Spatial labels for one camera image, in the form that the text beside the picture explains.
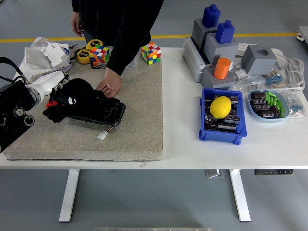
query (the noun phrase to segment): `yellow ball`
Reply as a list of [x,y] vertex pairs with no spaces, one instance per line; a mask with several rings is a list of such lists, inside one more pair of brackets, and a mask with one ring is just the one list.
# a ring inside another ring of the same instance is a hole
[[226,96],[217,97],[210,106],[210,112],[216,119],[226,117],[231,110],[231,100]]

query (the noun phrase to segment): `black shirt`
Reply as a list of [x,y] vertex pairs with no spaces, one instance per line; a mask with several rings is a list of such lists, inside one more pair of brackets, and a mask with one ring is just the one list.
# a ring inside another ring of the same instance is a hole
[[107,67],[121,75],[140,47],[151,41],[150,30],[164,0],[72,0],[83,28],[113,46]]

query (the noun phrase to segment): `hand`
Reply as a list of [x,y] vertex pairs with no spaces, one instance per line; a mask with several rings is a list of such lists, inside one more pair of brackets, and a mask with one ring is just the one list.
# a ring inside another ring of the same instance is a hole
[[80,26],[80,19],[79,19],[79,13],[73,12],[72,18],[71,18],[71,26],[72,30],[75,34],[77,34],[79,37],[81,37],[81,34],[83,34],[83,30]]
[[104,79],[97,85],[96,90],[101,90],[107,98],[114,97],[121,90],[121,76],[106,68]]

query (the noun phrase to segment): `rubik's cube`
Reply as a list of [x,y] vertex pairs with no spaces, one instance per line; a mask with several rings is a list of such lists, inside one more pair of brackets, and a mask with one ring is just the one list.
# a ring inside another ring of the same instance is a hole
[[107,63],[109,60],[109,56],[110,56],[109,48],[101,46],[99,44],[97,44],[90,51],[90,58],[94,66]]
[[153,42],[141,47],[142,57],[148,65],[157,63],[161,59],[161,49]]

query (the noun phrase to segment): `yellow floor line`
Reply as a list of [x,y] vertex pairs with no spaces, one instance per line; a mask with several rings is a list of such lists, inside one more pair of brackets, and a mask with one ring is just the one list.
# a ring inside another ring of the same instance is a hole
[[[296,36],[297,33],[265,33],[265,34],[234,34],[234,37],[287,37]],[[191,35],[152,35],[153,39],[182,39]],[[68,38],[48,38],[51,41],[84,41],[84,37],[68,37]],[[0,39],[0,43],[12,43],[12,42],[33,42],[35,38],[12,38],[12,39]]]

